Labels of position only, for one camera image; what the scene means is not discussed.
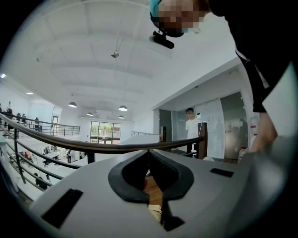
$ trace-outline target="black metal railing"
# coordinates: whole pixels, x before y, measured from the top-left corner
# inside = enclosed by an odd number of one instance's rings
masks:
[[[27,127],[31,130],[35,130],[52,136],[68,136],[80,134],[79,126],[62,125],[45,121],[39,121],[35,119],[28,119],[25,117],[15,116],[7,112],[0,112],[0,114],[5,115],[7,118],[12,119],[16,123],[24,127]],[[2,119],[0,119],[0,125],[7,128],[9,134],[14,134],[14,131],[11,131],[12,127]],[[19,137],[27,137],[27,135],[21,133],[21,131],[18,131],[17,138]]]
[[[41,153],[33,150],[32,148],[25,145],[24,143],[22,143],[19,140],[17,135],[20,132],[24,133],[25,135],[27,135],[29,137],[32,137],[34,139],[37,139],[39,141],[45,142],[50,145],[55,145],[55,146],[59,146],[59,147],[74,150],[74,151],[86,152],[87,156],[88,156],[88,163],[95,162],[95,154],[96,153],[120,154],[120,153],[127,153],[127,152],[133,152],[133,151],[138,151],[138,150],[149,150],[149,149],[170,150],[170,149],[185,146],[185,145],[187,146],[187,148],[191,149],[192,144],[195,145],[195,148],[197,148],[197,154],[199,154],[198,150],[200,147],[200,143],[206,142],[206,137],[201,136],[201,137],[197,137],[197,138],[193,138],[193,139],[179,140],[179,141],[173,141],[173,142],[168,142],[168,143],[167,142],[159,142],[159,143],[152,143],[152,144],[137,144],[137,145],[94,144],[94,143],[88,143],[88,142],[68,140],[68,139],[64,139],[64,138],[54,137],[49,134],[44,134],[40,131],[32,130],[28,127],[25,127],[22,124],[17,123],[14,120],[7,118],[3,114],[0,114],[0,119],[2,121],[6,122],[6,124],[8,126],[10,126],[11,129],[13,129],[13,131],[14,131],[11,134],[7,131],[7,129],[3,125],[0,125],[0,128],[4,131],[4,133],[6,133],[7,137],[9,137],[10,139],[12,139],[14,141],[13,146],[10,145],[9,143],[7,143],[8,147],[12,150],[12,152],[7,152],[8,158],[10,158],[9,163],[20,174],[20,176],[23,180],[23,183],[26,183],[26,181],[28,181],[29,183],[31,183],[33,186],[37,187],[41,191],[43,191],[44,189],[42,189],[41,187],[39,187],[38,185],[33,183],[29,178],[24,176],[24,171],[27,174],[29,174],[30,176],[32,176],[33,178],[35,178],[36,180],[43,182],[48,186],[51,186],[51,184],[44,181],[43,179],[39,178],[38,176],[35,176],[24,165],[21,164],[21,161],[24,163],[27,163],[28,165],[34,167],[35,169],[45,173],[48,176],[53,177],[53,178],[62,179],[63,177],[60,175],[54,174],[54,173],[46,170],[45,168],[42,168],[42,167],[36,165],[33,161],[30,161],[24,155],[19,153],[18,145],[21,148],[28,150],[32,154],[35,154],[36,156],[38,156],[42,159],[45,159],[48,162],[53,162],[57,165],[61,165],[61,166],[68,167],[71,169],[78,169],[78,168],[80,168],[80,166],[73,165],[70,163],[65,163],[65,162],[50,158],[44,154],[41,154]]]
[[[145,133],[145,132],[135,132],[135,131],[131,131],[131,136],[135,136],[135,135],[159,135],[159,134],[151,134],[151,133]]]

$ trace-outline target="window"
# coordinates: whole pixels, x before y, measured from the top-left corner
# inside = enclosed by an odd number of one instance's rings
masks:
[[[91,143],[116,145],[120,142],[120,135],[121,124],[97,121],[91,123]]]

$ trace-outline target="person in black shirt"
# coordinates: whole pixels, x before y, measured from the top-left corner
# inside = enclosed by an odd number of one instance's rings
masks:
[[[39,177],[40,179],[42,179],[42,177],[41,177],[41,176],[38,176],[37,173],[35,173],[34,175],[37,176],[37,177]],[[45,182],[40,181],[40,180],[38,180],[38,179],[35,179],[35,182],[36,182],[36,185],[38,185],[40,188],[42,188],[42,189],[44,189],[44,190],[47,189],[47,184],[46,184]]]
[[[295,1],[151,0],[150,16],[165,33],[182,34],[208,13],[225,17],[252,88],[253,111],[260,113],[259,131],[251,152],[274,141],[276,129],[262,102],[297,53]]]

